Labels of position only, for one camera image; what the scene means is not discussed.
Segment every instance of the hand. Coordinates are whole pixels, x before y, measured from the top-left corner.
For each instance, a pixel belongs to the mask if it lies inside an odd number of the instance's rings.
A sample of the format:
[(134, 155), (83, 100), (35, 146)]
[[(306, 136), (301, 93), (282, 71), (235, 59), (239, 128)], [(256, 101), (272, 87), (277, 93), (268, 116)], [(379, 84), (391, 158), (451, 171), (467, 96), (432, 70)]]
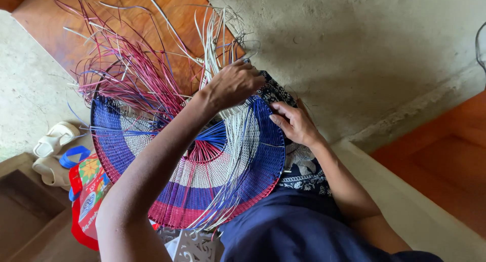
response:
[(316, 143), (326, 143), (312, 122), (301, 109), (293, 108), (284, 102), (272, 103), (270, 107), (275, 110), (270, 119), (278, 125), (291, 141), (303, 144), (309, 148)]
[(238, 60), (224, 67), (201, 91), (210, 107), (216, 111), (244, 102), (265, 84), (250, 62)]

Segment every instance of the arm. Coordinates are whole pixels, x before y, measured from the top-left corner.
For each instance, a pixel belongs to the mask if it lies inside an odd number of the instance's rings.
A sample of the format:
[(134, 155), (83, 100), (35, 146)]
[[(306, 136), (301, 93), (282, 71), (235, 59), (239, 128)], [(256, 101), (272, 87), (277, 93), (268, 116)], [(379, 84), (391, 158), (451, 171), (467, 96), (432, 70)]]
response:
[(349, 226), (372, 245), (389, 253), (411, 250), (381, 214), (370, 195), (353, 177), (325, 138), (319, 134), (302, 110), (283, 102), (272, 104), (277, 114), (270, 119), (294, 142), (306, 145), (315, 155), (332, 190), (332, 196)]
[(243, 61), (225, 67), (149, 143), (103, 200), (96, 231), (103, 261), (171, 261), (147, 218), (187, 147), (201, 129), (225, 108), (265, 84)]

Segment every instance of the navy blue shirt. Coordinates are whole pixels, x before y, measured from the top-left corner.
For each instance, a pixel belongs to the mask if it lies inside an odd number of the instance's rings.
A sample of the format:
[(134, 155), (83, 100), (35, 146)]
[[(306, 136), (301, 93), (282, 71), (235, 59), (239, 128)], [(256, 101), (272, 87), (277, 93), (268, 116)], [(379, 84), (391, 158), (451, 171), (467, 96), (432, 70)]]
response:
[(334, 199), (295, 189), (271, 193), (220, 230), (221, 261), (442, 261), (380, 250), (344, 224)]

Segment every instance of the wooden board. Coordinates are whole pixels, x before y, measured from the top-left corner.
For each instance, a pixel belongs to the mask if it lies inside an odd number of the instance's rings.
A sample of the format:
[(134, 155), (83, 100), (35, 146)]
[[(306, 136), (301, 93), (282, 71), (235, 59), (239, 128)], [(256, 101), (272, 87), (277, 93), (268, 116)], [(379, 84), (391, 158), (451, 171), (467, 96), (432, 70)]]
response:
[(486, 91), (372, 157), (486, 238)]
[[(60, 1), (77, 10), (80, 8), (78, 0)], [(155, 15), (155, 21), (158, 24), (165, 50), (182, 54), (182, 50), (179, 49), (173, 37), (170, 35), (165, 20), (150, 0), (87, 0), (94, 7), (97, 15), (106, 20), (111, 16), (118, 18), (118, 10), (100, 5), (98, 1), (119, 7), (142, 6), (149, 9)], [(201, 27), (206, 9), (194, 5), (208, 5), (209, 2), (207, 0), (155, 1), (164, 11), (181, 40), (193, 54), (193, 57), (202, 56), (204, 49), (195, 27), (194, 14)], [(119, 15), (122, 20), (143, 35), (154, 49), (162, 50), (154, 24), (146, 11), (133, 8), (120, 10)], [(73, 77), (73, 71), (76, 71), (78, 62), (86, 59), (94, 47), (91, 43), (84, 45), (84, 38), (63, 29), (63, 27), (66, 27), (85, 36), (89, 36), (88, 29), (80, 17), (62, 10), (52, 0), (25, 0), (12, 13), (12, 16)], [(141, 40), (128, 27), (121, 27), (120, 23), (118, 22), (116, 24), (116, 22), (117, 20), (112, 20), (110, 27), (119, 35), (126, 36), (130, 40)], [(225, 29), (225, 43), (230, 43), (233, 39), (233, 35), (228, 29)], [(243, 53), (243, 50), (238, 48), (238, 57), (241, 57)], [(196, 91), (198, 86), (197, 81), (191, 84), (190, 78), (191, 74), (199, 71), (200, 67), (192, 65), (191, 72), (187, 58), (171, 55), (169, 59), (174, 77), (182, 93), (190, 95)]]

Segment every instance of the white slipper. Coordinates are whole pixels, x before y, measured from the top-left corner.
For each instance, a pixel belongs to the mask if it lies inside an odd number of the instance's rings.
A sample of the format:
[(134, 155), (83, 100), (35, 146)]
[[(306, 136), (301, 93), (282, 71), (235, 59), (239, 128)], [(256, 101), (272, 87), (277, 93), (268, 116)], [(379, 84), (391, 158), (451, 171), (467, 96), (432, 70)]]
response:
[(53, 126), (47, 135), (40, 138), (33, 148), (33, 153), (38, 157), (48, 157), (59, 153), (63, 145), (79, 136), (79, 130), (69, 122), (59, 122)]
[(69, 191), (69, 170), (64, 169), (55, 157), (38, 158), (32, 165), (32, 169), (42, 176), (42, 182), (53, 187), (62, 187)]

